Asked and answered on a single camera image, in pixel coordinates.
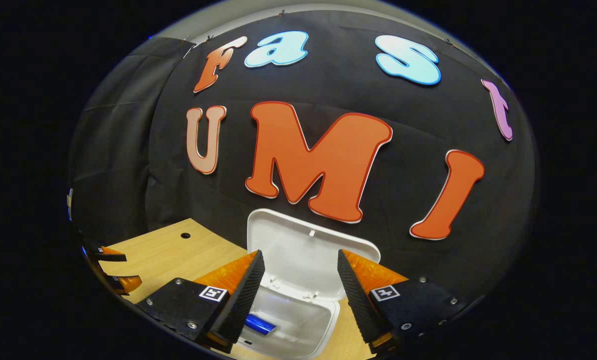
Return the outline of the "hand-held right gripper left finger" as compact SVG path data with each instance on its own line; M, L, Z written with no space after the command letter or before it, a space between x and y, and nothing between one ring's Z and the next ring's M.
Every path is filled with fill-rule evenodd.
M230 353L241 336L264 273L264 254L256 250L194 281L174 278L136 307L186 341Z

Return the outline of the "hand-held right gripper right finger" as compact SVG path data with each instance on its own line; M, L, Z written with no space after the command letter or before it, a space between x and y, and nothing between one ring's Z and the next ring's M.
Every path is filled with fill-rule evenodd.
M408 278L347 249L338 250L337 273L371 353L401 352L472 307L429 276Z

